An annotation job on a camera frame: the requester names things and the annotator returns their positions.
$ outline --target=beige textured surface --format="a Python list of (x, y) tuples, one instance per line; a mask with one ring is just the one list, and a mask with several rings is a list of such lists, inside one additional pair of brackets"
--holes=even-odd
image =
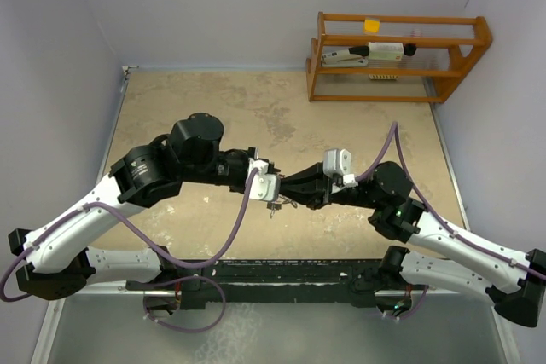
[[(287, 175), (320, 161), (330, 147), (348, 148), (354, 169), (362, 171), (379, 152), (391, 122), (397, 120), (416, 182), (445, 217), (462, 225), (427, 104), (309, 103), (303, 72), (134, 73), (107, 166), (195, 112), (223, 121), (223, 150), (259, 147), (260, 156), (275, 161)], [(386, 159), (396, 160), (394, 147)], [(227, 238), (240, 203), (241, 196), (227, 188), (188, 183), (178, 197), (132, 221), (177, 257), (209, 257)], [(393, 242), (368, 225), (370, 213), (338, 205), (320, 211), (289, 206), (270, 219), (265, 204), (253, 201), (226, 257), (383, 257)], [(130, 250), (142, 248), (142, 242), (118, 226), (95, 246)]]

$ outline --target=wooden rack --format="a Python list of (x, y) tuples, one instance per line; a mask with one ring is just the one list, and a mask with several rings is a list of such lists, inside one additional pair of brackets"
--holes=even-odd
[[(379, 20), (383, 23), (425, 24), (425, 25), (469, 25), (473, 28), (472, 38), (457, 37), (427, 37), (426, 33), (415, 36), (383, 36), (380, 34), (333, 34), (326, 32), (326, 21), (362, 22), (366, 19)], [(334, 68), (322, 67), (321, 56), (325, 46), (351, 47), (362, 46), (369, 42), (411, 43), (418, 49), (447, 49), (449, 68), (439, 69), (409, 69), (409, 68)], [(409, 102), (444, 102), (455, 91), (461, 81), (467, 76), (479, 58), (486, 52), (492, 42), (492, 35), (484, 17), (410, 17), (410, 16), (379, 16), (351, 14), (318, 14), (318, 38), (311, 40), (311, 58), (307, 59), (307, 93), (309, 101), (409, 101)], [(462, 55), (459, 46), (472, 46), (466, 56)], [(318, 74), (382, 74), (396, 76), (418, 76), (433, 79), (437, 96), (387, 96), (387, 95), (316, 95)]]

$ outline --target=purple cable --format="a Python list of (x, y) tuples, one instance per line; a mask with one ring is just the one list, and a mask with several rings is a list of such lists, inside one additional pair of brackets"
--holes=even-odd
[(389, 130), (388, 136), (386, 136), (385, 143), (383, 144), (383, 148), (379, 151), (377, 154), (377, 158), (374, 159), (374, 162), (372, 162), (372, 165), (369, 166), (367, 170), (365, 170), (362, 174), (357, 176), (355, 180), (357, 182), (361, 182), (364, 179), (367, 179), (370, 175), (372, 175), (372, 172), (377, 168), (377, 165), (381, 162), (383, 157), (386, 154), (386, 150), (389, 149), (389, 146), (391, 145), (392, 138), (394, 137), (394, 133), (398, 130), (398, 123), (394, 121), (391, 125), (391, 129)]
[[(404, 160), (404, 155), (402, 154), (402, 144), (400, 143), (400, 135), (398, 133), (398, 125), (396, 126), (395, 132), (394, 132), (394, 139), (396, 141), (396, 149), (398, 151), (398, 157), (400, 158), (400, 164), (402, 165), (402, 168), (404, 169), (404, 172), (406, 173), (406, 176), (413, 182), (413, 179), (411, 178), (410, 171), (408, 170), (408, 166), (406, 165), (406, 161)], [(421, 193), (419, 188), (413, 184), (413, 189), (419, 199), (423, 202), (423, 204), (426, 206), (427, 210), (433, 214), (434, 218), (438, 221), (438, 223), (447, 230), (450, 234), (453, 233), (454, 229), (451, 228), (448, 223), (436, 212), (436, 210), (433, 208), (433, 206), (428, 202), (427, 198)], [(471, 240), (468, 240), (467, 238), (462, 237), (461, 235), (455, 236), (457, 239), (459, 239), (462, 243), (467, 245), (468, 247), (473, 248), (476, 251), (481, 251), (482, 253), (494, 257), (496, 259), (502, 260), (503, 262), (506, 262), (508, 264), (511, 263), (511, 259), (509, 257), (506, 257), (504, 255), (500, 255), (498, 253), (495, 253), (494, 251), (490, 251), (489, 249), (486, 249), (480, 245), (476, 245)], [(521, 263), (516, 263), (515, 266), (528, 274), (532, 274), (533, 276), (536, 276), (540, 280), (546, 281), (546, 274), (541, 274), (540, 272), (537, 272), (535, 269), (531, 269), (526, 267), (525, 265)]]
[(428, 286), (425, 286), (425, 288), (423, 289), (423, 293), (421, 294), (421, 297), (419, 298), (419, 300), (417, 300), (417, 303), (415, 304), (415, 307), (411, 309), (410, 311), (408, 311), (405, 315), (401, 315), (400, 320), (409, 319), (412, 315), (414, 315), (417, 312), (417, 310), (422, 306), (423, 302), (425, 301), (425, 296), (427, 295), (427, 292), (428, 292)]
[(53, 223), (47, 230), (40, 234), (38, 238), (34, 241), (33, 247), (27, 247), (19, 256), (15, 258), (15, 260), (8, 266), (6, 271), (3, 273), (2, 279), (0, 280), (0, 300), (6, 303), (12, 303), (18, 302), (25, 298), (29, 298), (31, 296), (30, 294), (21, 294), (20, 296), (16, 296), (14, 298), (8, 297), (6, 295), (6, 283), (8, 282), (9, 277), (14, 273), (14, 270), (15, 268), (17, 268), (19, 263), (25, 260), (26, 257), (31, 254), (35, 247), (38, 248), (39, 245), (48, 238), (48, 236), (53, 234), (59, 227), (70, 221), (73, 217), (77, 216), (81, 212), (82, 211), (74, 210), (67, 213), (64, 217)]
[(197, 262), (197, 263), (188, 263), (184, 262), (182, 260), (178, 260), (175, 257), (171, 256), (169, 253), (161, 249), (158, 245), (154, 243), (153, 240), (151, 240), (148, 236), (146, 236), (139, 228), (137, 228), (129, 219), (124, 217), (117, 209), (113, 208), (110, 205), (103, 204), (102, 202), (91, 202), (89, 204), (84, 205), (84, 209), (90, 209), (90, 208), (102, 208), (108, 213), (110, 213), (112, 216), (114, 216), (116, 219), (118, 219), (120, 222), (122, 222), (129, 230), (138, 236), (146, 245), (150, 246), (154, 252), (156, 252), (158, 255), (163, 257), (164, 259), (168, 260), (172, 264), (184, 268), (184, 269), (202, 269), (206, 268), (208, 266), (212, 266), (215, 262), (220, 260), (220, 258), (224, 255), (224, 253), (229, 249), (233, 241), (235, 240), (235, 237), (237, 236), (237, 232), (239, 232), (239, 228), (242, 224), (242, 219), (245, 216), (245, 212), (247, 211), (248, 207), (248, 201), (250, 200), (250, 188), (253, 184), (254, 176), (258, 173), (258, 170), (254, 168), (250, 174), (248, 174), (247, 179), (247, 185), (245, 186), (245, 193), (242, 197), (242, 203), (241, 208), (239, 210), (239, 214), (237, 215), (237, 219), (235, 220), (235, 224), (233, 225), (233, 229), (231, 230), (231, 233), (229, 234), (228, 239), (222, 246), (222, 248), (218, 251), (216, 255), (211, 257), (208, 260), (205, 260), (203, 262)]
[(189, 280), (203, 280), (203, 281), (205, 281), (207, 283), (210, 283), (214, 287), (216, 287), (216, 290), (218, 290), (218, 293), (220, 293), (220, 297), (222, 298), (222, 311), (220, 312), (220, 315), (218, 316), (218, 318), (215, 321), (213, 321), (211, 324), (209, 324), (207, 326), (204, 326), (204, 327), (201, 327), (201, 328), (187, 328), (187, 327), (175, 326), (173, 324), (165, 323), (164, 321), (161, 321), (161, 320), (157, 319), (152, 314), (152, 312), (146, 306), (146, 299), (147, 298), (144, 298), (142, 300), (142, 306), (144, 307), (144, 313), (146, 314), (146, 317), (148, 317), (151, 321), (159, 324), (160, 326), (168, 328), (169, 330), (174, 330), (175, 332), (186, 332), (186, 333), (206, 332), (207, 330), (210, 330), (211, 328), (216, 326), (222, 320), (222, 318), (224, 317), (224, 313), (225, 313), (225, 309), (226, 309), (226, 305), (227, 305), (227, 301), (226, 301), (226, 298), (225, 298), (225, 293), (222, 290), (222, 287), (220, 287), (220, 285), (216, 281), (214, 281), (212, 279), (209, 279), (208, 277), (204, 277), (204, 276), (186, 276), (186, 277), (181, 277), (180, 279), (176, 279), (176, 280), (165, 281), (163, 283), (153, 283), (153, 284), (150, 284), (149, 286), (151, 288), (159, 287), (159, 286), (168, 286), (168, 285), (171, 285), (171, 284), (174, 284), (174, 283), (189, 281)]

